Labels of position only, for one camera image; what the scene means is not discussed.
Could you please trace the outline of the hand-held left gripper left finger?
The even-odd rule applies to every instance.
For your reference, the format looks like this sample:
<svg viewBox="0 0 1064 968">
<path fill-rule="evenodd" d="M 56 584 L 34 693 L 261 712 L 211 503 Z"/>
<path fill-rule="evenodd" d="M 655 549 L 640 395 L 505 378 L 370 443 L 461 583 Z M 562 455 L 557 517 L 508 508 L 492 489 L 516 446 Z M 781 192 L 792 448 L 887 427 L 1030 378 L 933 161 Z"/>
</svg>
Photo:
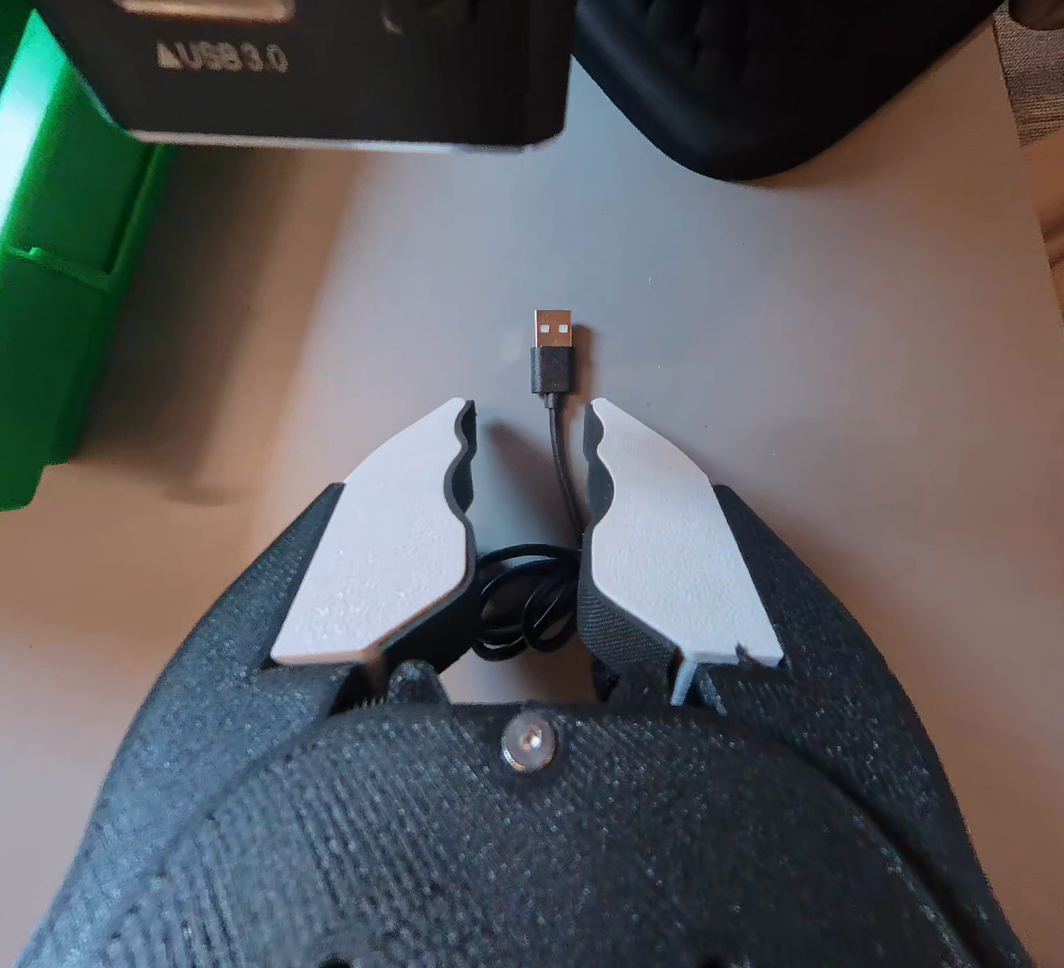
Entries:
<svg viewBox="0 0 1064 968">
<path fill-rule="evenodd" d="M 425 629 L 449 631 L 472 588 L 472 400 L 402 429 L 340 484 L 270 657 L 394 665 Z"/>
</svg>

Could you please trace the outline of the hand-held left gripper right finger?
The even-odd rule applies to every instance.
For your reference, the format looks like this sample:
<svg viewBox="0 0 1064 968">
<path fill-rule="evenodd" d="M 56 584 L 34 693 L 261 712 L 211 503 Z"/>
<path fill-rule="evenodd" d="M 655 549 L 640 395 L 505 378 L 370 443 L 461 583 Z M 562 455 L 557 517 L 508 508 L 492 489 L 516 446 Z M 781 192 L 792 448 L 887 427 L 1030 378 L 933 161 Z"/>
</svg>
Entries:
<svg viewBox="0 0 1064 968">
<path fill-rule="evenodd" d="M 681 706 L 713 668 L 775 675 L 777 630 L 709 477 L 605 398 L 585 410 L 579 636 L 600 701 Z"/>
</svg>

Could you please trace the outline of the black multi-port usb hub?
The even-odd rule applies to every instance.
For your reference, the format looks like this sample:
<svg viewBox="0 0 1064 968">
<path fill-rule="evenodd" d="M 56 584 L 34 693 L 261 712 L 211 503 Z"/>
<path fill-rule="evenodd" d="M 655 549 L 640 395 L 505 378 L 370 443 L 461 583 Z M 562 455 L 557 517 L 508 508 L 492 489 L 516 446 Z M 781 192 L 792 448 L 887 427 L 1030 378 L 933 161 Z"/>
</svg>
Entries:
<svg viewBox="0 0 1064 968">
<path fill-rule="evenodd" d="M 563 129 L 577 0 L 31 0 L 147 141 L 521 149 Z"/>
</svg>

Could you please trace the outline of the green plastic bin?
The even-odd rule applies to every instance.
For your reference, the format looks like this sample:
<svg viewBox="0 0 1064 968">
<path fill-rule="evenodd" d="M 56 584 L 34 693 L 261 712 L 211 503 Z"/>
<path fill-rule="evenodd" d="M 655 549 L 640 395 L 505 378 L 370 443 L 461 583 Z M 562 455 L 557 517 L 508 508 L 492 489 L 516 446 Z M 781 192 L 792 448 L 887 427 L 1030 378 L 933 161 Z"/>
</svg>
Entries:
<svg viewBox="0 0 1064 968">
<path fill-rule="evenodd" d="M 172 161 L 111 122 L 29 0 L 1 0 L 1 510 L 73 455 Z"/>
</svg>

